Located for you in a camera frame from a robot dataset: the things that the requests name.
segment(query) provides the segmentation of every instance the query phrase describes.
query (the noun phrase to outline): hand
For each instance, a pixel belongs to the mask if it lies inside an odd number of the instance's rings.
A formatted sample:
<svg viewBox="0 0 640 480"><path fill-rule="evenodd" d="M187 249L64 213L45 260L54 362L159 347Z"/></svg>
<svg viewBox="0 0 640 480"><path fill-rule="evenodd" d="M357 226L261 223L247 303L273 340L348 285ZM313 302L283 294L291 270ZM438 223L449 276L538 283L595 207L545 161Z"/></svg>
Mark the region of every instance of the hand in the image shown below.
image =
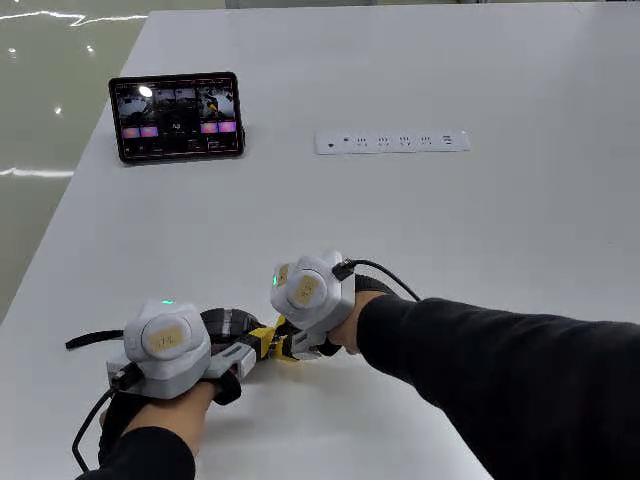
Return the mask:
<svg viewBox="0 0 640 480"><path fill-rule="evenodd" d="M342 345L349 354L360 353L358 348L358 319L364 306L374 298L386 295L383 292L365 290L356 293L356 304L347 319L329 332L329 341Z"/></svg>

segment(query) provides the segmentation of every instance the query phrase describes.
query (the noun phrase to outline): black cable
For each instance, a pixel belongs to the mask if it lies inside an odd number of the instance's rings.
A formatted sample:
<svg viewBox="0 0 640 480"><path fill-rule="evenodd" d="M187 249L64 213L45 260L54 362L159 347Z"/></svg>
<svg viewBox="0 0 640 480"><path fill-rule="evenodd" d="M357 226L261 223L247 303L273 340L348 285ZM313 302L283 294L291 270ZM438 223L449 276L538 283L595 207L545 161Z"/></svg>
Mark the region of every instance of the black cable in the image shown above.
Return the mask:
<svg viewBox="0 0 640 480"><path fill-rule="evenodd" d="M67 350L73 350L74 348L84 347L85 345L91 345L92 343L120 339L123 335L123 330L104 330L102 332L86 333L79 337L72 338L65 343L64 346L67 347Z"/></svg>
<svg viewBox="0 0 640 480"><path fill-rule="evenodd" d="M342 281L343 279L347 278L349 275L353 273L353 268L356 265L367 265L369 267L375 268L376 270L380 270L382 273L390 277L394 282L396 282L398 285L404 288L405 291L409 295L411 295L416 302L420 301L420 297L416 295L416 293L413 290L411 290L411 288L409 288L409 286L406 283L400 280L391 270L383 267L379 263L372 262L371 260L364 260L364 259L351 260L347 258L344 261L340 262L335 267L333 267L332 271L333 271L333 274L336 276L336 278Z"/></svg>
<svg viewBox="0 0 640 480"><path fill-rule="evenodd" d="M80 430L78 430L78 433L76 434L76 438L73 439L73 443L71 444L71 453L73 453L73 456L75 457L76 462L78 462L78 465L80 465L80 468L82 469L83 473L88 472L89 467L87 467L87 464L82 458L82 455L80 454L80 450L78 450L78 445L80 445L80 440L82 440L82 437L87 431L87 428L89 428L89 425L91 424L91 421L93 420L93 418L96 416L96 413L98 413L98 410L100 410L100 408L102 408L102 405L104 405L107 400L109 400L113 395L115 395L115 393L116 393L116 389L112 387L112 388L109 388L109 390L107 390L100 397L100 400L96 402L96 404L93 406L93 408L89 412L89 415L87 415L87 418L85 418L84 422L82 422L82 425L80 426Z"/></svg>

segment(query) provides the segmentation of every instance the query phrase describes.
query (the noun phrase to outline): white table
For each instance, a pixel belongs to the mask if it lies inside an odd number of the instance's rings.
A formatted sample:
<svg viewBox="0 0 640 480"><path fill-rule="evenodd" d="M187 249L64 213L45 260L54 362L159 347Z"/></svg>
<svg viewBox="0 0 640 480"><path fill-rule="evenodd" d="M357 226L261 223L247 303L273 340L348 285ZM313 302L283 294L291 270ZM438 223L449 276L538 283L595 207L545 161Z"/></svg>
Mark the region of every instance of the white table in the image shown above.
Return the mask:
<svg viewBox="0 0 640 480"><path fill-rule="evenodd" d="M275 320L279 260L334 246L423 295L638 318L640 5L158 12L123 74L233 70L239 160L124 168L109 107L0 331L0 476L68 479L105 343L147 297ZM464 128L472 151L324 157L317 129ZM267 365L212 408L202 478L486 478L362 359ZM83 442L95 464L98 427Z"/></svg>

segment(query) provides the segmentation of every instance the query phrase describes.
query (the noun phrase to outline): wrist strap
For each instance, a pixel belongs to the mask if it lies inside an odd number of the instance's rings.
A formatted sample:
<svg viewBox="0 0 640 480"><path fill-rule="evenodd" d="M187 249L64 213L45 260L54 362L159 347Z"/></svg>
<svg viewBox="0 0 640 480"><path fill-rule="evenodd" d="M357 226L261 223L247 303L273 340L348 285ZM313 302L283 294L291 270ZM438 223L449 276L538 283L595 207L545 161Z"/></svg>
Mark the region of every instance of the wrist strap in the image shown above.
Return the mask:
<svg viewBox="0 0 640 480"><path fill-rule="evenodd" d="M366 275L356 274L356 292L364 291L382 292L389 295L395 295L395 292L380 280Z"/></svg>

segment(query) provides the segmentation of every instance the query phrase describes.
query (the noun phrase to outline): video feed on screen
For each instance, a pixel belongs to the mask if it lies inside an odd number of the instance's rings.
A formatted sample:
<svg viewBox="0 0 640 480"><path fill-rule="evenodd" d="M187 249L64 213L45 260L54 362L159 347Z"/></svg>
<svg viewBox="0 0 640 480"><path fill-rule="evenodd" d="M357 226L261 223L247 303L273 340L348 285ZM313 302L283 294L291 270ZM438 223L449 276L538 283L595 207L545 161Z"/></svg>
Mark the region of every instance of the video feed on screen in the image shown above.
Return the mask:
<svg viewBox="0 0 640 480"><path fill-rule="evenodd" d="M118 96L118 113L123 127L155 121L153 99L140 93L138 87L127 88Z"/></svg>
<svg viewBox="0 0 640 480"><path fill-rule="evenodd" d="M203 121L233 120L233 93L230 86L202 86L198 91Z"/></svg>

